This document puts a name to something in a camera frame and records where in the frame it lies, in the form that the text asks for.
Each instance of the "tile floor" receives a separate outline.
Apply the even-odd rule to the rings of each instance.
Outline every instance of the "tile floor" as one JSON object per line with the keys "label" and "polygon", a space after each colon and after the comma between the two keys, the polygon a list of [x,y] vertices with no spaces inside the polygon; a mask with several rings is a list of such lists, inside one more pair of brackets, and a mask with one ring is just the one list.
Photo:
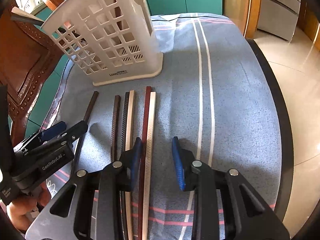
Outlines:
{"label": "tile floor", "polygon": [[254,40],[278,80],[291,122],[294,174],[284,225],[293,237],[320,198],[320,52],[298,28],[290,43],[262,31]]}

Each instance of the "dark brown stick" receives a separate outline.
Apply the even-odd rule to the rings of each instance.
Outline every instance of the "dark brown stick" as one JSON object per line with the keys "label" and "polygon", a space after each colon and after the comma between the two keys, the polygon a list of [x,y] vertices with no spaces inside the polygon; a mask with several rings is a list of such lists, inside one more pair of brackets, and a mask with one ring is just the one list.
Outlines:
{"label": "dark brown stick", "polygon": [[[126,131],[127,131],[127,117],[128,117],[128,106],[129,106],[129,95],[130,92],[126,92],[124,96],[124,107],[122,115],[122,128],[121,128],[121,152],[125,151],[125,140],[126,140]],[[128,225],[127,225],[127,211],[125,203],[125,192],[121,191],[121,213],[122,213],[122,229],[123,229],[123,239],[128,240]]]}
{"label": "dark brown stick", "polygon": [[[97,101],[98,95],[99,95],[98,91],[93,92],[93,95],[91,97],[90,103],[87,108],[87,111],[85,112],[84,118],[83,118],[83,120],[86,123],[88,123],[88,121],[89,121],[93,106],[94,106],[95,102]],[[73,161],[71,163],[71,168],[70,168],[70,177],[76,172],[76,166],[78,166],[83,141],[84,141],[84,135],[80,136],[77,141],[76,149],[75,149],[75,158],[73,159]]]}
{"label": "dark brown stick", "polygon": [[115,103],[113,106],[112,126],[111,126],[111,149],[110,158],[111,162],[117,160],[117,141],[118,141],[118,122],[120,111],[120,96],[115,96]]}

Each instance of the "finger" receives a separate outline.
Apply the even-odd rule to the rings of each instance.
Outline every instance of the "finger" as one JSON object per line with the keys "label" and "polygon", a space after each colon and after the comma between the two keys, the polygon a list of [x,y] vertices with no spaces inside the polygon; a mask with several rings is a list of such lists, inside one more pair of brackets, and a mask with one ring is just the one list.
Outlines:
{"label": "finger", "polygon": [[36,199],[31,196],[22,196],[7,206],[7,214],[12,224],[18,230],[27,230],[31,221],[24,215],[36,207]]}
{"label": "finger", "polygon": [[26,215],[14,217],[10,213],[8,213],[8,217],[11,220],[13,226],[20,231],[27,231],[27,229],[31,226],[31,221],[26,217]]}
{"label": "finger", "polygon": [[47,186],[45,186],[45,188],[39,194],[37,201],[41,206],[45,207],[50,200],[51,200],[51,194]]}
{"label": "finger", "polygon": [[47,189],[47,183],[44,181],[40,184],[42,189]]}
{"label": "finger", "polygon": [[32,211],[36,206],[37,200],[34,197],[21,196],[7,206],[7,211],[10,211],[13,216],[21,216]]}

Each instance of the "white stick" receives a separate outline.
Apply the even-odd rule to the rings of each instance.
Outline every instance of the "white stick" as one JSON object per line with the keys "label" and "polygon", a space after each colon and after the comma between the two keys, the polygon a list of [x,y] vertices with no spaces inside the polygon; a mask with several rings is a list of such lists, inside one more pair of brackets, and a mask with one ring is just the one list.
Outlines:
{"label": "white stick", "polygon": [[40,18],[32,15],[32,14],[29,14],[25,11],[22,11],[21,9],[19,9],[18,7],[13,7],[12,10],[11,10],[12,13],[15,13],[15,14],[18,14],[20,16],[24,16],[24,17],[28,17],[28,18],[31,18],[31,19],[34,19],[34,20],[38,20],[38,21],[42,21],[44,22],[43,20],[41,20]]}
{"label": "white stick", "polygon": [[[132,147],[133,109],[134,109],[134,90],[131,90],[129,94],[127,129],[126,129],[126,136],[125,136],[126,151],[130,150]],[[125,209],[126,209],[126,215],[127,215],[128,239],[133,240],[130,192],[125,192]]]}
{"label": "white stick", "polygon": [[151,180],[151,163],[152,163],[152,146],[153,146],[154,123],[155,123],[155,110],[156,110],[156,92],[151,92],[149,116],[148,116],[146,165],[145,165],[144,189],[143,189],[142,240],[148,239],[150,180]]}

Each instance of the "textured strip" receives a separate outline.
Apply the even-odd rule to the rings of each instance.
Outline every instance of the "textured strip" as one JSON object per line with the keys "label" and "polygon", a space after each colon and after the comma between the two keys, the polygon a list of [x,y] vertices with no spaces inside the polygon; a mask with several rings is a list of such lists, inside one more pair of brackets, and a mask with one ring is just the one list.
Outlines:
{"label": "textured strip", "polygon": [[[126,129],[126,136],[125,136],[126,151],[131,149],[131,144],[132,144],[133,109],[134,109],[133,105],[134,105],[134,90],[131,90],[129,94],[127,129]],[[127,216],[128,239],[133,240],[132,216],[131,216],[131,192],[125,192],[125,209],[126,209],[126,216]]]}
{"label": "textured strip", "polygon": [[111,162],[117,160],[117,141],[118,141],[118,121],[120,111],[120,96],[115,96],[115,103],[113,105],[112,126],[111,126]]}
{"label": "textured strip", "polygon": [[[122,128],[121,128],[121,152],[125,151],[129,95],[130,95],[130,92],[126,92],[125,97],[124,97]],[[125,192],[124,191],[120,192],[120,201],[121,201],[122,228],[123,228],[124,240],[129,240],[128,227],[127,227],[126,201],[125,201]]]}
{"label": "textured strip", "polygon": [[143,215],[142,215],[142,240],[148,239],[148,217],[149,217],[149,198],[150,198],[150,180],[151,180],[151,163],[152,163],[152,145],[153,131],[155,123],[156,110],[156,92],[150,94],[148,132],[146,143],[145,158],[145,175],[144,175],[144,191],[143,191]]}
{"label": "textured strip", "polygon": [[[93,95],[90,99],[90,103],[88,105],[88,108],[87,108],[87,111],[85,111],[85,114],[84,114],[84,118],[83,120],[88,123],[89,121],[89,118],[90,118],[90,115],[91,115],[91,112],[92,112],[92,109],[93,109],[93,106],[94,104],[96,103],[97,101],[97,97],[99,95],[99,92],[98,91],[95,91],[93,92]],[[79,158],[80,158],[80,153],[81,153],[81,148],[82,148],[82,144],[83,144],[83,141],[84,141],[84,136],[85,135],[82,135],[79,137],[79,139],[77,140],[77,143],[76,143],[76,148],[75,148],[75,158],[73,159],[72,163],[71,163],[71,168],[70,168],[70,176],[75,173],[76,171],[76,166],[78,166],[78,162],[79,162]]]}
{"label": "textured strip", "polygon": [[143,190],[144,190],[144,172],[146,165],[146,142],[148,132],[149,104],[151,87],[146,87],[146,96],[144,100],[144,113],[142,124],[142,153],[139,174],[139,202],[138,202],[138,240],[142,240],[142,215],[143,215]]}
{"label": "textured strip", "polygon": [[128,114],[127,114],[127,129],[125,136],[125,150],[130,150],[132,147],[132,126],[133,126],[133,109],[134,109],[134,90],[129,93]]}
{"label": "textured strip", "polygon": [[126,131],[127,131],[129,95],[130,95],[130,92],[126,92],[125,97],[124,97],[122,128],[121,128],[121,152],[125,151],[125,136],[126,136]]}

